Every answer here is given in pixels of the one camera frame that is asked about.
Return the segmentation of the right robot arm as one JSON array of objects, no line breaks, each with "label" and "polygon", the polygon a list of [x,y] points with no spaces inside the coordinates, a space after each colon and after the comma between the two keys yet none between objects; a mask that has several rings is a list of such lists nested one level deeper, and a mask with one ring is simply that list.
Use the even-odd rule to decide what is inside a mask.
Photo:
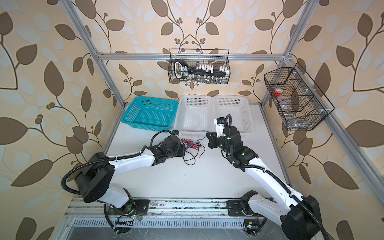
[{"label": "right robot arm", "polygon": [[245,146],[238,129],[232,125],[232,116],[214,120],[215,132],[206,134],[209,148],[221,149],[223,157],[236,169],[256,180],[272,197],[262,197],[249,191],[241,197],[242,212],[246,216],[260,214],[280,226],[289,240],[311,240],[321,233],[330,238],[323,226],[318,201],[305,197],[275,175],[251,148]]}]

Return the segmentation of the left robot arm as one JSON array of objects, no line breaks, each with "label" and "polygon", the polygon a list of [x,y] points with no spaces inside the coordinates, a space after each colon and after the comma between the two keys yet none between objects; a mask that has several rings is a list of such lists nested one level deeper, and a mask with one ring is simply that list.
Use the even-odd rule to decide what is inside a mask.
[{"label": "left robot arm", "polygon": [[68,193],[80,195],[84,202],[101,202],[105,219],[112,230],[119,235],[120,229],[108,216],[108,206],[112,206],[123,216],[133,217],[138,213],[132,195],[126,188],[118,189],[111,186],[111,181],[123,173],[140,168],[149,168],[176,157],[184,157],[186,145],[178,137],[179,132],[173,130],[169,136],[158,144],[150,142],[149,146],[134,154],[107,156],[103,153],[94,154],[87,163],[67,172],[61,186]]}]

